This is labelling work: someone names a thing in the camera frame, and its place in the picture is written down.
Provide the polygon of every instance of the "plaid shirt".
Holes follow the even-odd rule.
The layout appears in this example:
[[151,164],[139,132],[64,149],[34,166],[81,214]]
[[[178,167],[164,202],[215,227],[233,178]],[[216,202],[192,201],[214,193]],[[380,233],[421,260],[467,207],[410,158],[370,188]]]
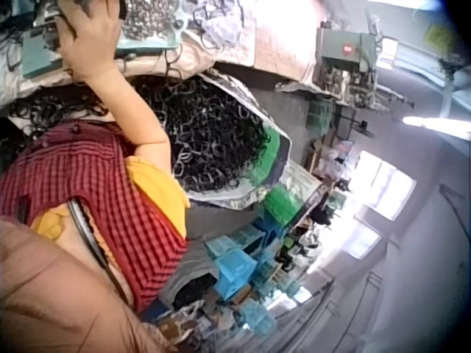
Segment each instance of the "plaid shirt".
[[89,209],[130,284],[138,311],[173,274],[186,243],[129,178],[133,146],[115,124],[72,121],[35,141],[0,179],[0,214],[16,217],[29,198],[27,224],[78,197]]

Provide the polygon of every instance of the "wall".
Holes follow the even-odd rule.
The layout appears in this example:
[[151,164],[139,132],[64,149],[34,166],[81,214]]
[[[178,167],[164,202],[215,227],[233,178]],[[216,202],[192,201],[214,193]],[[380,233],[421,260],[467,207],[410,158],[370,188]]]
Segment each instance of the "wall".
[[350,25],[347,27],[348,31],[368,32],[368,10],[379,17],[383,35],[429,51],[433,49],[423,43],[428,27],[432,23],[447,21],[443,14],[436,11],[415,11],[367,0],[324,0],[324,3],[335,14],[334,18]]
[[[469,160],[449,147],[441,163],[439,182],[468,197]],[[469,205],[457,205],[462,216],[468,215],[464,223],[469,224]],[[470,245],[437,185],[401,241],[401,253],[364,352],[438,349],[466,310],[469,256]]]
[[[407,104],[392,102],[392,113],[359,111],[356,119],[368,121],[369,130],[375,133],[375,139],[352,132],[352,139],[355,141],[353,154],[367,151],[392,164],[417,183],[395,221],[382,217],[368,207],[363,208],[359,218],[382,235],[396,234],[400,238],[417,217],[435,187],[440,169],[438,156],[442,148],[449,146],[449,143],[435,132],[397,121],[407,115],[438,116],[442,103],[442,95],[439,92],[424,85],[421,79],[400,71],[381,70],[380,83],[415,101],[416,106],[412,109]],[[457,119],[470,118],[470,114],[457,104],[452,104],[451,116]]]

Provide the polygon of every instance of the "table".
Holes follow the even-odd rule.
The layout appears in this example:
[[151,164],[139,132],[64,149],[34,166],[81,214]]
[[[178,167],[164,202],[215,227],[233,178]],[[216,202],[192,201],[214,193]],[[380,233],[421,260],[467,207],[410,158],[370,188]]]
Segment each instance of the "table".
[[300,81],[314,62],[320,0],[256,0],[254,68]]

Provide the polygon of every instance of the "window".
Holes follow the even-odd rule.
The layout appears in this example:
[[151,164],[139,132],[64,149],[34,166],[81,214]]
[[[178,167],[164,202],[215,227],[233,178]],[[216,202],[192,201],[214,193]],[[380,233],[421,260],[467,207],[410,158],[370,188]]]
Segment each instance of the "window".
[[362,151],[349,183],[350,190],[384,217],[394,220],[406,204],[415,180]]
[[300,290],[294,294],[293,299],[288,298],[286,294],[280,290],[276,290],[273,295],[273,302],[271,302],[266,309],[270,310],[277,305],[283,305],[287,310],[292,310],[295,307],[301,305],[312,297],[312,294],[309,290],[301,286]]
[[340,249],[360,260],[380,240],[377,232],[354,218],[339,218],[333,226],[331,229],[324,229],[319,236],[327,255],[332,249]]
[[342,246],[342,249],[354,258],[360,260],[376,245],[380,240],[380,236],[374,230],[359,221],[353,220],[353,223],[355,226],[351,235]]
[[378,57],[376,66],[392,70],[392,64],[394,64],[394,60],[396,59],[398,46],[399,43],[397,42],[397,40],[393,38],[384,37],[382,45],[383,50]]

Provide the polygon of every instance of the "yellow shirt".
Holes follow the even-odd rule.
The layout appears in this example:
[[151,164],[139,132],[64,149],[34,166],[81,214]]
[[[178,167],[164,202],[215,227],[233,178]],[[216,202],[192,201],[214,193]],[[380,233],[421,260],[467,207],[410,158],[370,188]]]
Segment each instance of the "yellow shirt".
[[[178,184],[178,181],[172,175],[159,170],[142,157],[131,156],[126,158],[126,169],[131,180],[141,189],[141,192],[144,192],[149,199],[162,210],[180,235],[186,238],[185,209],[190,207],[190,202],[185,192]],[[86,254],[86,252],[88,251],[85,248],[85,244],[82,243],[78,231],[71,226],[70,218],[71,215],[67,206],[61,204],[35,218],[32,222],[31,229],[39,235],[55,241],[57,245],[72,253],[75,257],[79,258],[79,260],[85,260],[85,262],[87,262],[88,254]],[[89,218],[97,243],[110,261],[111,269],[124,288],[128,302],[132,303],[132,294],[130,293],[129,286],[125,283],[126,281],[122,276],[118,263],[104,238],[99,233],[93,217]],[[69,229],[67,236],[63,240],[60,240],[60,236],[67,229]]]
[[[178,181],[142,157],[126,158],[126,169],[131,180],[162,210],[185,239],[185,209],[190,207],[190,202]],[[63,231],[60,218],[67,215],[67,207],[61,205],[38,216],[31,228],[49,239],[57,239]]]

